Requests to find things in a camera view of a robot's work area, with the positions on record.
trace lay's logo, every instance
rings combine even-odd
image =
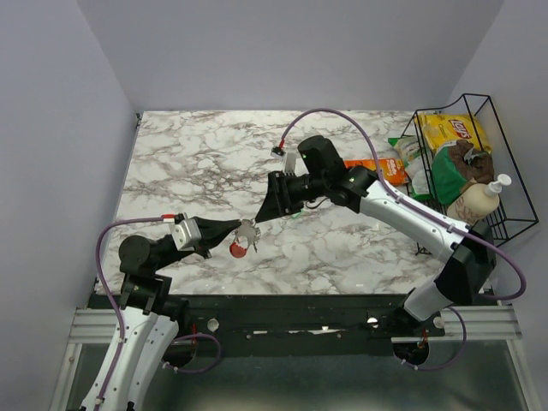
[[[453,129],[456,132],[456,135],[460,137],[461,139],[469,140],[472,138],[472,135],[466,130],[466,126],[464,123],[460,120],[449,120],[451,123],[451,126],[453,126]]]

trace black wire rack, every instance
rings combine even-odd
[[[425,136],[422,132],[422,124],[420,123],[419,116],[421,113],[468,114],[472,120],[474,133],[476,138],[478,138],[480,146],[482,145],[482,142],[478,136],[479,123],[481,122],[483,126],[485,126],[486,123],[491,125],[490,128],[484,127],[487,139],[492,143],[493,139],[498,138],[497,142],[500,143],[494,145],[492,149],[493,153],[491,154],[493,156],[493,162],[495,163],[495,173],[496,175],[501,173],[509,174],[513,179],[511,186],[513,187],[513,190],[511,194],[503,192],[500,196],[500,206],[485,218],[485,221],[491,226],[495,245],[498,247],[502,246],[539,222],[539,217],[534,210],[533,202],[531,201],[529,192],[527,191],[521,173],[517,167],[517,163],[515,162],[514,155],[510,149],[497,110],[495,109],[491,96],[486,94],[464,93],[455,102],[443,107],[416,110],[409,120],[408,125],[403,130],[402,137],[417,137],[420,149],[424,153],[422,162],[425,167],[426,179],[428,180],[432,198],[423,200],[421,203],[443,214],[447,213],[445,205],[442,205],[436,200],[436,188],[432,183],[433,153],[427,145]],[[510,207],[508,207],[508,210],[507,207],[505,207],[506,199],[511,200],[512,210],[510,210]],[[417,253],[428,253],[428,251],[420,244],[417,244]]]

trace marble countertop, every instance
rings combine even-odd
[[[116,219],[186,212],[210,219],[253,218],[266,192],[266,175],[280,170],[270,156],[298,111],[149,111],[143,115]],[[386,142],[397,137],[409,112],[347,112],[372,137],[379,156],[397,157]],[[305,137],[330,138],[345,159],[370,158],[363,137],[331,114],[305,117],[285,148]],[[297,174],[304,172],[301,160]],[[431,256],[378,220],[326,201],[318,210],[259,224],[258,252],[229,254],[230,235],[212,258],[187,257],[159,271],[181,294],[407,293],[440,270]],[[159,238],[167,225],[136,224],[112,230],[104,258],[109,287],[123,280],[118,246],[127,235]],[[97,291],[103,290],[100,285]]]

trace soap bottle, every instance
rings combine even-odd
[[[494,212],[500,204],[498,195],[503,186],[509,186],[512,179],[505,174],[489,184],[474,184],[468,188],[447,209],[447,216],[470,225]]]

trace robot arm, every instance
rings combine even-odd
[[[376,173],[361,166],[347,169],[331,141],[321,135],[302,141],[298,150],[309,174],[270,173],[267,195],[255,218],[258,223],[298,212],[305,201],[325,196],[337,206],[375,217],[425,246],[445,267],[436,278],[408,294],[394,313],[396,327],[416,328],[451,304],[473,302],[495,267],[495,255],[452,230],[457,228],[493,243],[487,224],[479,222],[469,227],[406,197],[386,183],[392,192],[400,194],[394,198]],[[444,220],[450,229],[400,205],[403,197],[423,213]]]
[[[171,278],[156,271],[192,253],[210,258],[209,250],[241,226],[240,220],[214,221],[184,214],[163,217],[171,235],[157,241],[131,235],[118,249],[124,273],[120,296],[123,334],[116,329],[80,411],[141,410],[165,350],[189,323],[188,301],[169,295]]]

